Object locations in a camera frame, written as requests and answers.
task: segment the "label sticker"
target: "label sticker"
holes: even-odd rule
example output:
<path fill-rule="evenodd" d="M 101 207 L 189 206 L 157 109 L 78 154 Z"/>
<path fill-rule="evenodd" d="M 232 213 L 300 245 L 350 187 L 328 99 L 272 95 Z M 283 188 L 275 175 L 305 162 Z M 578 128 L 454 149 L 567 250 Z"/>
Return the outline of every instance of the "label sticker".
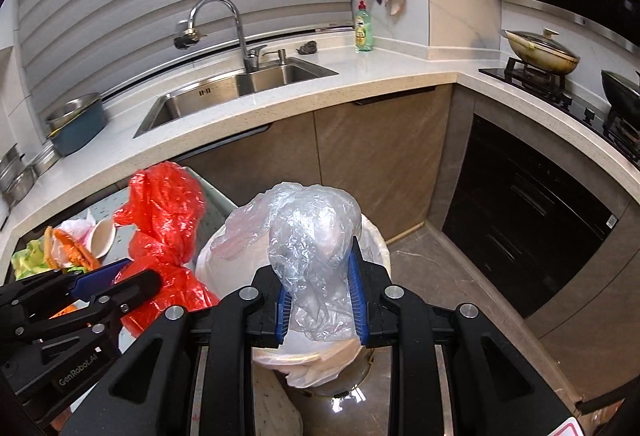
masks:
<path fill-rule="evenodd" d="M 577 419 L 571 417 L 548 436 L 584 436 Z"/>
<path fill-rule="evenodd" d="M 609 221 L 607 221 L 607 227 L 609 227 L 610 229 L 613 228 L 613 226 L 618 223 L 618 218 L 615 217 L 613 214 L 609 217 Z"/>

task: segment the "screw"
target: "screw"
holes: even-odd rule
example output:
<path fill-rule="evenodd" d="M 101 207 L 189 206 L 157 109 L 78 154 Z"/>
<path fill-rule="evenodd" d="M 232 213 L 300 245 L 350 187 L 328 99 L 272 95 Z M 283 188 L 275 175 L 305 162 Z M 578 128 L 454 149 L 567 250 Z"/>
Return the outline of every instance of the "screw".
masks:
<path fill-rule="evenodd" d="M 253 286 L 245 286 L 240 290 L 240 299 L 244 299 L 245 301 L 251 301 L 258 297 L 258 289 Z"/>
<path fill-rule="evenodd" d="M 182 306 L 170 306 L 164 312 L 164 316 L 167 317 L 170 321 L 177 321 L 180 317 L 184 315 L 184 308 Z"/>
<path fill-rule="evenodd" d="M 404 290 L 396 285 L 387 286 L 385 288 L 385 295 L 389 299 L 400 299 L 404 295 Z"/>
<path fill-rule="evenodd" d="M 478 313 L 478 306 L 471 304 L 470 302 L 466 302 L 460 307 L 460 315 L 467 319 L 474 319 L 475 317 L 478 317 Z"/>

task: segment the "built-in oven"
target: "built-in oven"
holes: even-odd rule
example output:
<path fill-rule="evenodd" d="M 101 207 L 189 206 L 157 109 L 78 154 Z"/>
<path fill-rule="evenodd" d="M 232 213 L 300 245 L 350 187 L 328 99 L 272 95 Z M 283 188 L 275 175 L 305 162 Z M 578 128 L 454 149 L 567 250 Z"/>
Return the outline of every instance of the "built-in oven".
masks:
<path fill-rule="evenodd" d="M 615 222 L 566 171 L 475 115 L 443 232 L 524 318 L 574 277 Z"/>

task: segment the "cabinet handle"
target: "cabinet handle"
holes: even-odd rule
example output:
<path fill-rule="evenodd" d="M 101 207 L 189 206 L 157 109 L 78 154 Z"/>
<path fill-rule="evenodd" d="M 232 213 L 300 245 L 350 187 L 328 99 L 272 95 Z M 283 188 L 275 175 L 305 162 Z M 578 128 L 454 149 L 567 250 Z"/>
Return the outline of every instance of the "cabinet handle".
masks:
<path fill-rule="evenodd" d="M 254 127 L 252 129 L 248 129 L 243 131 L 242 133 L 236 133 L 235 135 L 231 135 L 229 137 L 225 137 L 224 139 L 216 140 L 215 142 L 206 143 L 205 145 L 201 145 L 200 147 L 196 147 L 191 151 L 187 151 L 186 153 L 182 153 L 181 155 L 174 156 L 171 161 L 175 163 L 180 163 L 185 161 L 191 156 L 200 155 L 201 153 L 206 153 L 207 151 L 211 151 L 212 149 L 216 149 L 217 147 L 222 147 L 223 145 L 227 145 L 231 142 L 236 142 L 236 140 L 245 139 L 247 137 L 253 137 L 258 133 L 264 133 L 267 129 L 271 127 L 271 124 L 265 124 L 264 126 Z"/>
<path fill-rule="evenodd" d="M 537 210 L 540 214 L 542 214 L 543 216 L 546 216 L 546 210 L 545 208 L 540 205 L 537 201 L 535 201 L 533 199 L 533 197 L 528 194 L 524 189 L 521 189 L 520 187 L 518 187 L 517 185 L 513 184 L 511 185 L 511 190 L 516 193 L 518 196 L 520 196 L 524 201 L 526 201 L 529 205 L 531 205 L 535 210 Z"/>
<path fill-rule="evenodd" d="M 351 104 L 356 106 L 366 106 L 369 104 L 375 104 L 376 102 L 389 101 L 391 99 L 399 99 L 400 97 L 406 97 L 408 95 L 417 95 L 418 93 L 427 93 L 435 90 L 435 86 L 429 86 L 426 88 L 415 88 L 413 90 L 399 91 L 396 93 L 385 93 L 384 95 L 376 95 L 375 97 L 368 97 L 366 99 L 359 99 L 353 101 Z"/>
<path fill-rule="evenodd" d="M 515 263 L 516 257 L 510 253 L 510 251 L 508 251 L 507 247 L 505 247 L 500 241 L 498 241 L 493 235 L 491 234 L 487 234 L 486 235 L 487 238 L 489 238 L 489 241 L 491 241 L 496 247 L 498 247 L 498 249 L 500 249 L 500 251 L 507 256 L 507 258 L 512 262 Z"/>

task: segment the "white countertop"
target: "white countertop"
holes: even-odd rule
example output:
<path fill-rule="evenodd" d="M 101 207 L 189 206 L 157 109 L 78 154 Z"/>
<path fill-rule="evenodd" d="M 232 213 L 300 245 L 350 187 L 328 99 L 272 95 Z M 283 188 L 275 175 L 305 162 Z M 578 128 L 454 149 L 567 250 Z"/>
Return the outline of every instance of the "white countertop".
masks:
<path fill-rule="evenodd" d="M 406 89 L 458 82 L 548 127 L 589 156 L 640 202 L 640 171 L 578 121 L 509 84 L 478 72 L 497 60 L 428 61 L 388 50 L 358 54 L 351 38 L 328 34 L 319 52 L 305 60 L 336 71 L 334 76 L 247 95 L 164 124 L 133 138 L 158 95 L 184 84 L 239 68 L 239 56 L 222 54 L 190 64 L 170 76 L 141 84 L 109 102 L 107 127 L 86 147 L 61 159 L 11 212 L 0 233 L 0 275 L 6 273 L 18 239 L 92 193 L 160 161 L 209 142 L 299 113 Z M 306 41 L 272 42 L 270 46 Z"/>

